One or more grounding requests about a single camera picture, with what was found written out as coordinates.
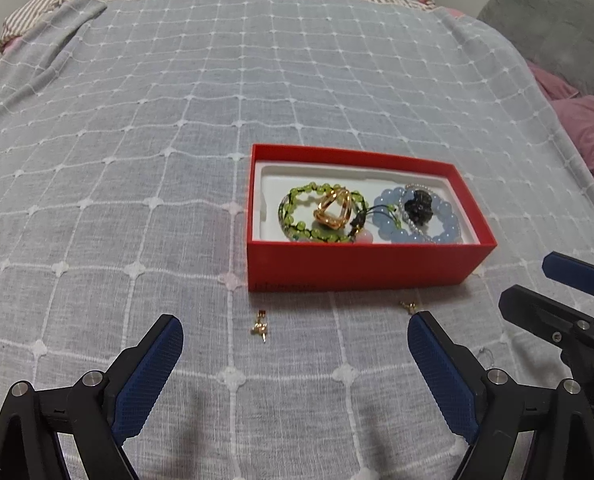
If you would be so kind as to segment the small gold earring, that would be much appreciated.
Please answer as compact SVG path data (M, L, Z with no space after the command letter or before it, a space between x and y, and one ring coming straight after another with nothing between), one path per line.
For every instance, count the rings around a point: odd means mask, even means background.
M259 310L254 320L254 325L250 328L250 334L259 336L263 342L268 340L268 322L266 322L265 310Z

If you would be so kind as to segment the black hair claw clip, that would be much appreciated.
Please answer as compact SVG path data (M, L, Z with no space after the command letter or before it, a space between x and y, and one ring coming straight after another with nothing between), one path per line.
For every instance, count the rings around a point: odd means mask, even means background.
M409 222L412 222L414 226L424 226L427 224L434 211L432 210L432 195L420 188L411 190L403 197L403 212L406 214Z

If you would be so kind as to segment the pink blanket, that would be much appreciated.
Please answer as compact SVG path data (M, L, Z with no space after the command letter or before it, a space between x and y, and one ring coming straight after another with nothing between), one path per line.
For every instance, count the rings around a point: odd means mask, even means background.
M594 96L530 61L527 65L594 178Z

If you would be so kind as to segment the grey cushion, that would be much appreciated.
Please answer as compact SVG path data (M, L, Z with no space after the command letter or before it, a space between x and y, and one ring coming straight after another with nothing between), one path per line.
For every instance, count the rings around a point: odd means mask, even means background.
M478 20L526 60L594 96L594 0L489 0Z

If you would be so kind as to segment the grey checked bedspread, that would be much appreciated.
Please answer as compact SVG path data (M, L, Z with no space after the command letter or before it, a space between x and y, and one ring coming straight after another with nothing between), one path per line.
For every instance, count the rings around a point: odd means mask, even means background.
M250 296L254 144L454 165L498 242L456 287ZM487 366L565 376L503 321L513 284L594 262L594 179L512 45L444 11L361 0L71 0L0 61L0 409L182 322L126 452L143 479L447 479L465 445L405 341L431 310ZM265 310L268 340L250 334Z

